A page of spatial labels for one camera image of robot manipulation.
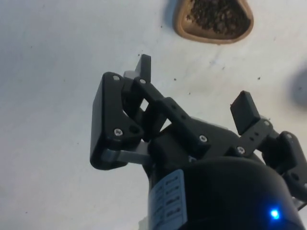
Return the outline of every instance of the white label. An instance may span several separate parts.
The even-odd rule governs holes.
[[[177,230],[188,221],[182,170],[172,172],[152,188],[148,217],[149,230]]]

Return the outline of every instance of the blue led light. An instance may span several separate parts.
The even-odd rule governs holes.
[[[273,209],[271,211],[271,216],[273,217],[273,219],[279,219],[279,212],[276,209]]]

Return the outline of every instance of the wooden bowl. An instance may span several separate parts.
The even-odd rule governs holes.
[[[195,21],[188,19],[194,2],[191,0],[181,0],[177,6],[174,17],[174,28],[177,34],[189,40],[214,44],[230,44],[245,38],[252,30],[254,17],[246,0],[232,0],[238,3],[243,10],[247,26],[239,34],[224,35],[217,34],[213,29],[202,29]]]

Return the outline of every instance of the brown dish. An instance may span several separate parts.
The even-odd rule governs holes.
[[[237,42],[251,32],[253,25],[246,0],[181,0],[174,19],[180,36],[215,44]]]

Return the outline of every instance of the white table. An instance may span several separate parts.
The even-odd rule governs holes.
[[[250,91],[307,152],[307,1],[249,0],[254,29],[226,46],[177,36],[175,3],[0,2],[0,229],[138,228],[147,215],[142,168],[97,171],[89,147],[102,74],[134,69],[139,54],[152,56],[154,85],[190,115],[235,130],[229,105]]]

